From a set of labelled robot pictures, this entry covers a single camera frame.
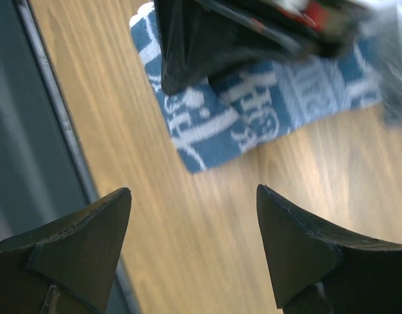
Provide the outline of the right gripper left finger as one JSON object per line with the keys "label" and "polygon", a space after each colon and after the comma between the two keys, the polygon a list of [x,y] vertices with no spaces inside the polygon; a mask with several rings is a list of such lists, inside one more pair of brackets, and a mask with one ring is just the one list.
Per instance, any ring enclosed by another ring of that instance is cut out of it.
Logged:
{"label": "right gripper left finger", "polygon": [[131,192],[119,188],[0,241],[0,313],[104,313],[130,210]]}

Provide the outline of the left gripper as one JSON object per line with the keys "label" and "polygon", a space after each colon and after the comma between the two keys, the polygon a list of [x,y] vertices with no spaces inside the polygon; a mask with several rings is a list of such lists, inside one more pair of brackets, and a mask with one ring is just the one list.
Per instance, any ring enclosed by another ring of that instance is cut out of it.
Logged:
{"label": "left gripper", "polygon": [[242,61],[336,58],[355,40],[370,16],[355,1],[201,1],[235,23]]}

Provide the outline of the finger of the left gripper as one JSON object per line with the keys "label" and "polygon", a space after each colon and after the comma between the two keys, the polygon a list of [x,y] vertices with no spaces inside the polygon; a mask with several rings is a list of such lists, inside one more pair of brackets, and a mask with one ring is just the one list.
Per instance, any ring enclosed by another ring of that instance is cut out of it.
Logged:
{"label": "finger of the left gripper", "polygon": [[220,1],[206,8],[198,1],[155,1],[161,46],[161,87],[176,94],[207,77],[266,60],[296,60],[305,53],[305,38],[269,24],[250,28],[247,16],[228,18]]}

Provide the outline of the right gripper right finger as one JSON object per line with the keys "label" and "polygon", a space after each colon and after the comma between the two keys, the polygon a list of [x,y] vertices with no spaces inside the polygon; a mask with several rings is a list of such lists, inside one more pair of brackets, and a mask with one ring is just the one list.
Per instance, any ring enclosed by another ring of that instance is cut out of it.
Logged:
{"label": "right gripper right finger", "polygon": [[402,313],[402,244],[312,214],[268,186],[258,223],[277,308],[284,313]]}

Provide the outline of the blue white patterned towel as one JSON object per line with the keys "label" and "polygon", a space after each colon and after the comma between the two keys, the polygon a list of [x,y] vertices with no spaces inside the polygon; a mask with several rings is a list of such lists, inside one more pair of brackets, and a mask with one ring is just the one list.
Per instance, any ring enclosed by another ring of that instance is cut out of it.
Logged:
{"label": "blue white patterned towel", "polygon": [[337,61],[265,62],[213,86],[209,79],[168,96],[161,89],[156,11],[149,2],[129,20],[133,44],[186,169],[220,166],[263,143],[329,116],[381,100],[370,24]]}

